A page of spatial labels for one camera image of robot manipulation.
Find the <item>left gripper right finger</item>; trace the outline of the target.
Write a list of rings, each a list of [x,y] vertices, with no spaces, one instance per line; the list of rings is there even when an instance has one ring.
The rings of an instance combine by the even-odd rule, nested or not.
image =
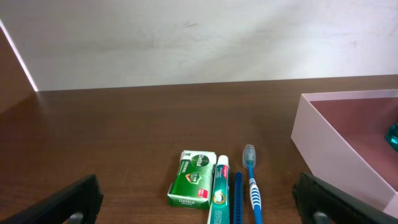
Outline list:
[[[292,187],[302,223],[397,224],[397,218],[302,172]]]

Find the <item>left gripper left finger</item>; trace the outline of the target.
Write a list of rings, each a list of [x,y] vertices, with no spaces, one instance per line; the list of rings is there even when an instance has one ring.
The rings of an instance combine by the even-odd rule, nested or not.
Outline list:
[[[95,223],[103,194],[90,174],[1,223]]]

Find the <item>blue white toothbrush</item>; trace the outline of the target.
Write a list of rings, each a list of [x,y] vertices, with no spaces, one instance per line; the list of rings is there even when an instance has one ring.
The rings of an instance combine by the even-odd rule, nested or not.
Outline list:
[[[248,170],[249,197],[254,213],[255,224],[263,224],[261,194],[254,177],[254,166],[256,165],[256,150],[251,144],[247,144],[243,151],[243,166]]]

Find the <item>teal mouthwash bottle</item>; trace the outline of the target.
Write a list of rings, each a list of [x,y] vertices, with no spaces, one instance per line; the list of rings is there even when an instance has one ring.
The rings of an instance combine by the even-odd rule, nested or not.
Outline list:
[[[386,133],[386,141],[395,150],[398,151],[398,127],[393,124]]]

